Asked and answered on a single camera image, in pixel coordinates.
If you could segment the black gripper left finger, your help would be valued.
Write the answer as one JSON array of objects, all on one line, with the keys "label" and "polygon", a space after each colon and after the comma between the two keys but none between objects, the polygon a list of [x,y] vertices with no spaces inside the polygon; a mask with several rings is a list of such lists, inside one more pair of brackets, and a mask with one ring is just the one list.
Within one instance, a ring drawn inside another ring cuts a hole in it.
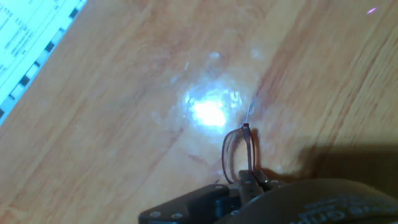
[{"label": "black gripper left finger", "polygon": [[239,171],[234,184],[210,184],[141,212],[139,224],[216,223],[264,193],[261,170]]}]

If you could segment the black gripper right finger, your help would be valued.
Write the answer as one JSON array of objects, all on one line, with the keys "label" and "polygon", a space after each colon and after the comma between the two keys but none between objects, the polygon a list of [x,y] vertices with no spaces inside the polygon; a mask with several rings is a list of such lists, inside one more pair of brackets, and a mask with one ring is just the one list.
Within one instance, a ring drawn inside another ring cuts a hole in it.
[{"label": "black gripper right finger", "polygon": [[278,179],[270,179],[261,170],[254,170],[253,175],[255,176],[257,183],[263,190],[278,189],[286,185],[286,182]]}]

